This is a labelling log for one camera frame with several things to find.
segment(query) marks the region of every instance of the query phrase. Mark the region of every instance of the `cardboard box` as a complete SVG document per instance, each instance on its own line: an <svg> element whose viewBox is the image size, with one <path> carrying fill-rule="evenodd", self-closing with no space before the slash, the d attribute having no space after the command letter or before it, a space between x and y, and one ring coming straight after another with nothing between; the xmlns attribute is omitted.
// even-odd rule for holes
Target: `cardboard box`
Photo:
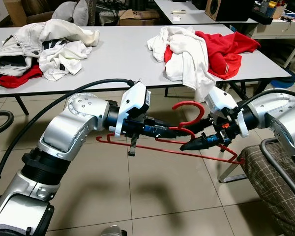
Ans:
<svg viewBox="0 0 295 236"><path fill-rule="evenodd" d="M162 18L156 10L151 11L119 11L120 26L155 26L162 23Z"/></svg>
<svg viewBox="0 0 295 236"><path fill-rule="evenodd" d="M287 4L285 4L284 6L277 6L275 9L275 12L273 14L273 19L280 19L285 8L286 8Z"/></svg>

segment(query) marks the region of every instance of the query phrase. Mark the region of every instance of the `black hose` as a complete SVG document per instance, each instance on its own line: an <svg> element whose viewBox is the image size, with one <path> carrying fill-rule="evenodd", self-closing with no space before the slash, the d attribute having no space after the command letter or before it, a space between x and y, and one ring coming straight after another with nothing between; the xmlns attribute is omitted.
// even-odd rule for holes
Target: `black hose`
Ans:
<svg viewBox="0 0 295 236"><path fill-rule="evenodd" d="M0 133L5 131L14 121L14 115L12 112L9 111L0 111L0 116L7 116L8 119L6 122L0 126Z"/></svg>
<svg viewBox="0 0 295 236"><path fill-rule="evenodd" d="M119 83L127 83L129 86L133 86L134 82L132 80L126 80L126 79L106 79L106 80L99 80L95 81L86 85L83 85L73 91L68 92L64 96L58 98L57 100L53 101L51 104L49 104L47 107L45 107L43 110L41 110L37 115L34 116L33 119L31 119L25 126L24 128L16 135L8 149L6 150L1 162L0 162L0 176L2 173L2 170L4 168L4 165L13 150L14 146L17 144L17 142L20 140L20 138L25 134L25 132L43 115L45 114L48 110L50 110L52 107L63 101L64 99L74 95L77 92L81 92L84 89L87 89L89 87L99 85L99 84L105 84L105 83L113 83L113 82L119 82Z"/></svg>
<svg viewBox="0 0 295 236"><path fill-rule="evenodd" d="M234 111L238 114L240 112L240 110L242 108L244 108L245 106L247 106L249 103L251 103L253 100L261 97L261 96L264 96L266 94L269 94L269 93L284 93L284 94L289 94L289 95L292 95L295 97L295 92L292 92L292 91L289 91L289 90L285 90L285 89L271 89L271 90L267 90L267 91L263 91L251 98L249 98L248 100L246 100L245 102L243 102L242 104L240 104L238 107L234 108Z"/></svg>

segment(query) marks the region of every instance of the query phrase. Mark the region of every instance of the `black cable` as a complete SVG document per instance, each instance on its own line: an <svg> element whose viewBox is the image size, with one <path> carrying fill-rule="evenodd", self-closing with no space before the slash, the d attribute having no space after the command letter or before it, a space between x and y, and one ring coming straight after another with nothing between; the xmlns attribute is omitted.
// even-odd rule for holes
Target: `black cable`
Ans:
<svg viewBox="0 0 295 236"><path fill-rule="evenodd" d="M61 101L63 101L64 99L74 95L77 92L81 92L84 89L87 89L89 87L95 86L95 85L99 85L99 84L105 84L105 83L113 83L113 82L119 82L119 83L127 83L130 87L134 85L134 81L132 80L126 80L126 79L106 79L106 80L100 80L100 81L95 81L86 85L83 85L73 91L68 92L67 94L65 94L64 96L58 98L57 100L53 101L51 104L49 104L47 107L45 107L43 110L41 110L37 115L34 116L33 119L31 119L25 126L24 128L16 135L16 137L14 138L14 140L12 141L12 143L10 144L10 146L8 147L8 149L6 150L1 162L0 162L0 175L2 173L2 170L4 168L4 165L11 153L11 151L13 150L13 148L15 147L15 145L17 144L17 142L20 140L20 138L26 133L26 131L43 115L45 114L48 110L50 110L51 108L53 108L55 105L57 105L58 103L60 103Z"/></svg>
<svg viewBox="0 0 295 236"><path fill-rule="evenodd" d="M128 10L128 6L120 0L101 0L98 2L98 4L103 5L113 13L114 21L118 21L120 17ZM120 10L125 11L120 16L118 16L118 11Z"/></svg>
<svg viewBox="0 0 295 236"><path fill-rule="evenodd" d="M14 115L12 112L9 111L0 111L0 116L7 116L8 119L6 122L0 126L0 133L5 131L14 121Z"/></svg>
<svg viewBox="0 0 295 236"><path fill-rule="evenodd" d="M242 108L244 108L245 106L247 106L253 100L255 100L255 99L257 99L257 98L259 98L261 96L264 96L266 94L270 94L270 93L284 93L284 94L289 94L289 95L292 95L292 96L295 97L295 92L292 92L292 91L289 91L289 90L285 90L285 89L275 89L274 88L274 89L271 89L271 90L263 91L263 92L255 95L255 96L249 98L248 100L246 100L245 102L243 102L242 104L240 104L238 107L235 107L234 108L235 113L238 114Z"/></svg>

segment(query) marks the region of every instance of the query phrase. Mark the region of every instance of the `speaker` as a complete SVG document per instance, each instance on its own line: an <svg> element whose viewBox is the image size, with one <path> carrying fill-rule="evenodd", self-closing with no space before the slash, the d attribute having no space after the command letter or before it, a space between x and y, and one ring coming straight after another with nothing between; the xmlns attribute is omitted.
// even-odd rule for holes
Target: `speaker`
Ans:
<svg viewBox="0 0 295 236"><path fill-rule="evenodd" d="M254 0L207 0L206 14L215 21L247 21Z"/></svg>

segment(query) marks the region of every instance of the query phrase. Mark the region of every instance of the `tile floor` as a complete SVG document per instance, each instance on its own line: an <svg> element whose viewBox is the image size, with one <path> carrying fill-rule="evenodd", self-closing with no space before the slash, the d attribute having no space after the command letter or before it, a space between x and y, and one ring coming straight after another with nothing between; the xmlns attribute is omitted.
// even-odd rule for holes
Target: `tile floor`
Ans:
<svg viewBox="0 0 295 236"><path fill-rule="evenodd" d="M197 111L184 107L172 111L179 101L190 100L187 88L152 89L149 115L171 123L193 119ZM235 99L238 96L231 90ZM99 92L99 97L120 102L122 92ZM0 110L12 111L15 120L0 134L0 159L17 132L58 95L24 97L29 110L25 117L14 98L1 98ZM0 194L15 172L22 168L21 157L34 148L48 122L65 107L61 102L44 115L14 148L2 173ZM269 217L249 180L221 184L217 176L227 168L225 163L196 157L137 149L135 157L127 156L127 147L100 144L93 133L61 181L61 188L51 203L55 214L48 236L99 235L109 225L118 224L129 236L277 236L281 234ZM237 137L231 148L239 153L272 137L268 130L252 130L247 138ZM128 142L125 137L117 139ZM141 136L139 144L178 149L172 144L157 143ZM201 154L219 155L218 148ZM234 174L242 173L237 167Z"/></svg>

